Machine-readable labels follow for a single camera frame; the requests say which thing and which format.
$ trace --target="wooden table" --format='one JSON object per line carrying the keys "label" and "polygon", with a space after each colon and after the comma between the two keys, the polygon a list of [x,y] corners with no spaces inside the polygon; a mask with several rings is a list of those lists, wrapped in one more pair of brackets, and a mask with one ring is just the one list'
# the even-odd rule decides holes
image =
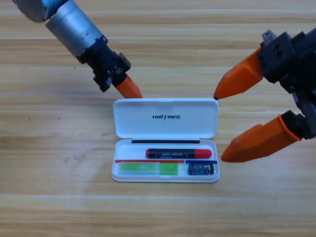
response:
{"label": "wooden table", "polygon": [[[77,0],[132,62],[145,97],[213,97],[223,74],[267,29],[316,27],[315,0]],[[315,140],[244,164],[215,184],[118,183],[113,88],[101,93],[45,28],[0,1],[1,237],[314,237]],[[263,80],[220,103],[219,155],[289,109]]]}

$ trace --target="unitree logo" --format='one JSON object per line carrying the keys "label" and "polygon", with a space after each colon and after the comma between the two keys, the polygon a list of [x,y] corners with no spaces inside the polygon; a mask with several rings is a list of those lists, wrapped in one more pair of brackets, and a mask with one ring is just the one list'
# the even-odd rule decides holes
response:
{"label": "unitree logo", "polygon": [[153,115],[153,119],[180,119],[181,115]]}

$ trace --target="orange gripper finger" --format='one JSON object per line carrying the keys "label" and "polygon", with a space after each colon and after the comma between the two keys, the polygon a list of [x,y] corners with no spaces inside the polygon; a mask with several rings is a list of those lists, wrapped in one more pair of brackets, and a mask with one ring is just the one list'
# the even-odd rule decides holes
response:
{"label": "orange gripper finger", "polygon": [[116,89],[124,98],[143,98],[142,92],[128,75],[126,75],[125,80]]}
{"label": "orange gripper finger", "polygon": [[285,126],[281,115],[265,125],[256,125],[236,137],[222,155],[222,161],[245,162],[267,157],[296,141],[301,141]]}
{"label": "orange gripper finger", "polygon": [[225,73],[214,92],[216,100],[243,93],[262,80],[262,69],[257,56],[259,51],[260,48]]}

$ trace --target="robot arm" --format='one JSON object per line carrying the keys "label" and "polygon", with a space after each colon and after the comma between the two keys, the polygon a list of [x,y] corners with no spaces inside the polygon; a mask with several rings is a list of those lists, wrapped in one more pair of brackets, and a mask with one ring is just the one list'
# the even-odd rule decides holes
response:
{"label": "robot arm", "polygon": [[243,93],[265,77],[292,94],[302,114],[288,111],[254,126],[231,142],[223,161],[266,157],[303,138],[316,137],[316,28],[293,38],[286,32],[276,37],[270,30],[262,36],[261,47],[224,75],[214,98]]}
{"label": "robot arm", "polygon": [[94,81],[105,92],[114,87],[125,98],[142,98],[141,91],[126,74],[130,62],[116,54],[108,40],[73,0],[13,0],[20,11],[46,27],[82,64],[87,63],[95,74]]}

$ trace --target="case lid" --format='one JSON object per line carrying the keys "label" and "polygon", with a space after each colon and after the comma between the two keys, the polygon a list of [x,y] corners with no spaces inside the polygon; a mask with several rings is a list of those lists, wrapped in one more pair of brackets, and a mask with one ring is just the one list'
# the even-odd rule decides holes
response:
{"label": "case lid", "polygon": [[114,102],[121,138],[190,140],[215,136],[218,102],[211,98],[119,99]]}

